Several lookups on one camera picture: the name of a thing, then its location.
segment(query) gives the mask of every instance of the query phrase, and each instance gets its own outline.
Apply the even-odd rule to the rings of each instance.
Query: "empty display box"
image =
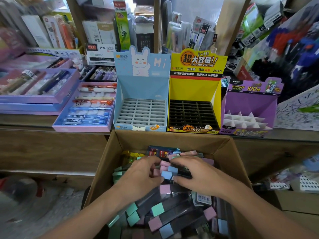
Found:
[[[171,76],[169,96],[167,131],[218,133],[220,78]]]
[[[118,84],[115,129],[165,132],[171,66],[169,54],[153,54],[144,47],[137,53],[115,53]]]
[[[263,137],[273,129],[277,98],[284,84],[280,78],[265,82],[231,80],[222,101],[220,134]]]

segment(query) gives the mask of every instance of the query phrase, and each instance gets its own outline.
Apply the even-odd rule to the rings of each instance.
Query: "floor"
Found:
[[[47,187],[35,214],[23,215],[23,220],[0,225],[1,239],[33,239],[54,228],[80,211],[84,191],[66,187]]]

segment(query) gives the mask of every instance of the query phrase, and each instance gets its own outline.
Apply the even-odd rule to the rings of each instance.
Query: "green box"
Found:
[[[127,20],[124,0],[114,0],[115,19],[120,37],[121,51],[129,50],[131,46],[129,21]]]

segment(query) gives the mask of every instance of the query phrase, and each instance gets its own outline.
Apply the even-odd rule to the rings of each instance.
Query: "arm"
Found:
[[[76,216],[40,238],[93,238],[119,210],[142,198],[161,184],[164,180],[163,177],[149,177],[150,169],[154,169],[154,163],[159,162],[160,158],[155,156],[144,157],[134,161],[116,185],[104,192]]]
[[[174,181],[204,195],[222,198],[232,204],[265,239],[318,239],[309,229],[288,218],[240,181],[197,157],[171,160],[189,168],[192,179],[174,177]]]

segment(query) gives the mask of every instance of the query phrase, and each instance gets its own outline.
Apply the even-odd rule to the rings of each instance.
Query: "orange circle logo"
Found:
[[[193,57],[195,55],[191,51],[185,51],[184,53],[181,54],[181,63],[183,65],[190,65],[192,63]]]
[[[194,127],[192,125],[183,126],[183,131],[185,131],[185,132],[190,132],[193,129],[194,129]]]

